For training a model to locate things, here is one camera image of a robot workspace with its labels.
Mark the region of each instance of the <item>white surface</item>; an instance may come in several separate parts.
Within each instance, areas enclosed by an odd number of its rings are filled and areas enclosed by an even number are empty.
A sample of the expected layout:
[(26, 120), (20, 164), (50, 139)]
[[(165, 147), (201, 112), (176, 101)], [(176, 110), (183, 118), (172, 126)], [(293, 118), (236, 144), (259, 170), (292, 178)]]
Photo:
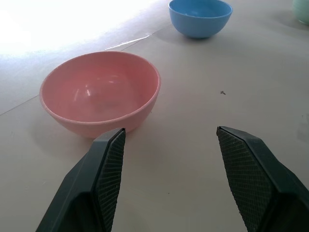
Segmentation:
[[(160, 30), (124, 50), (151, 61), (162, 87), (153, 112), (127, 136), (114, 232), (246, 231), (225, 175), (219, 125), (261, 137), (309, 188), (309, 28), (292, 18), (287, 0), (229, 3), (230, 21), (208, 40), (180, 35), (166, 3), (154, 3), (162, 7), (151, 23)], [(146, 31), (152, 13), (111, 29), (107, 46), (96, 46), (101, 38), (39, 56), (2, 56), (0, 109), (25, 103), (0, 116), (0, 231), (35, 231), (91, 145), (43, 111), (35, 97), (42, 79), (68, 58), (113, 46), (121, 30)]]

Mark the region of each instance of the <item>table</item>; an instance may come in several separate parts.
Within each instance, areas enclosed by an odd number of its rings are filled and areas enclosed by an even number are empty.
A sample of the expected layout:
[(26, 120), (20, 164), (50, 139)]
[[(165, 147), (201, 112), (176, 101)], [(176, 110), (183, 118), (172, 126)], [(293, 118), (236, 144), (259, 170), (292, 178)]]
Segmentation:
[[(114, 232), (246, 231), (217, 126), (262, 138), (309, 188), (309, 28), (294, 20), (289, 0), (228, 2), (230, 21), (207, 40), (179, 34), (167, 1), (158, 0), (101, 31), (107, 37), (1, 54), (0, 231), (35, 231), (62, 179), (92, 143), (42, 109), (42, 80), (63, 61), (115, 42), (134, 40), (111, 50), (148, 59), (162, 87), (152, 113), (127, 135)], [(123, 34), (129, 30), (134, 33)]]

